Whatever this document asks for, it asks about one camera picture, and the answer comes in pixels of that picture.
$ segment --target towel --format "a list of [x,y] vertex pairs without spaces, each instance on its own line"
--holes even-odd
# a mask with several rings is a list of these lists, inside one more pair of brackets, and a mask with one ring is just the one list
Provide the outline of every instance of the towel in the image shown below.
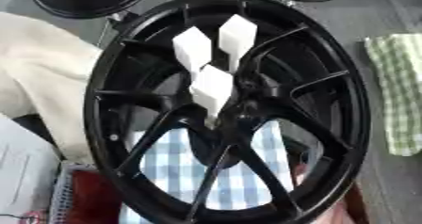
[[63,29],[0,12],[0,112],[40,114],[68,159],[91,163],[82,110],[100,54]]
[[383,97],[389,152],[410,156],[422,150],[422,34],[393,34],[365,40]]
[[[143,133],[136,133],[139,139]],[[253,136],[251,146],[278,177],[287,191],[293,190],[287,152],[278,121],[264,124]],[[142,173],[174,198],[192,203],[207,167],[190,149],[186,129],[171,130],[149,149],[139,164]],[[223,170],[214,182],[206,207],[214,210],[242,210],[271,202],[264,182],[243,162]],[[151,223],[127,206],[122,207],[120,224]]]

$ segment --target green checkered towel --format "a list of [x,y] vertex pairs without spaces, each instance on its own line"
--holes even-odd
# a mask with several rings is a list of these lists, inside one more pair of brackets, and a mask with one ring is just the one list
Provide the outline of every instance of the green checkered towel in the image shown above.
[[365,40],[377,68],[390,153],[422,150],[422,34],[394,34]]

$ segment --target white paper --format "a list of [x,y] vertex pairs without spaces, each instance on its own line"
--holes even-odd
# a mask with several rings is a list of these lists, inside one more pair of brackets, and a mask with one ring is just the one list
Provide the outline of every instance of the white paper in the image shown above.
[[[47,209],[58,164],[50,143],[0,114],[0,214]],[[0,223],[19,219],[0,216]]]

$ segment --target red object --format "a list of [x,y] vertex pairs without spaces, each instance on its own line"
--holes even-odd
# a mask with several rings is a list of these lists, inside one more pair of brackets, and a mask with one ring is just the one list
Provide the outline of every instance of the red object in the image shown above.
[[73,173],[73,207],[68,224],[117,224],[122,201],[113,186],[100,174]]

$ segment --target cloth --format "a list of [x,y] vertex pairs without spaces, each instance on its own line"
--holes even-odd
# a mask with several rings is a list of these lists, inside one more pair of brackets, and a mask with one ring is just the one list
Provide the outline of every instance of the cloth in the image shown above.
[[[266,123],[252,140],[252,147],[279,178],[284,188],[293,190],[287,153],[277,121]],[[187,130],[171,130],[147,151],[139,168],[156,186],[176,199],[192,203],[203,180],[206,167],[190,149]],[[240,210],[271,201],[264,182],[244,163],[223,170],[208,196],[206,207],[215,210]],[[121,224],[150,223],[123,206]]]
[[39,113],[69,160],[91,163],[82,106],[100,54],[51,24],[0,12],[0,112]]
[[72,208],[68,224],[116,224],[122,200],[114,186],[99,173],[77,170],[72,177]]
[[410,156],[422,149],[422,34],[366,39],[379,76],[389,152]]

